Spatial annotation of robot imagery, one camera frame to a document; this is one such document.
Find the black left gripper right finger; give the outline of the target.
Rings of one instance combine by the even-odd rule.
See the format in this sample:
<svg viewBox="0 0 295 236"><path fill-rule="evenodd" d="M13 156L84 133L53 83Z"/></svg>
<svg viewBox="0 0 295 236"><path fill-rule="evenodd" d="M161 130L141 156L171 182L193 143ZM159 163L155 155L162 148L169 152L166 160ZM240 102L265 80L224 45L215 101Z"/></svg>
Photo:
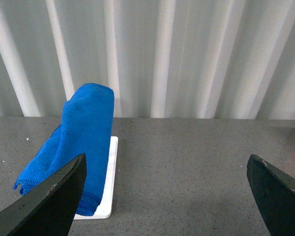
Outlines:
<svg viewBox="0 0 295 236"><path fill-rule="evenodd" d="M252 154L247 179L272 236L295 236L295 178Z"/></svg>

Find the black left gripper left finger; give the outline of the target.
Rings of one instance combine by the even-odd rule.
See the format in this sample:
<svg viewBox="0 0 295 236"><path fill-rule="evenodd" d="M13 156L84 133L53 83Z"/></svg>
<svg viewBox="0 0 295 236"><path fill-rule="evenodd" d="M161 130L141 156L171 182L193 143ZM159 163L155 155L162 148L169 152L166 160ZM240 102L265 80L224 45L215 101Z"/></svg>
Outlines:
<svg viewBox="0 0 295 236"><path fill-rule="evenodd" d="M80 154L0 212L0 236L66 236L81 200L86 156Z"/></svg>

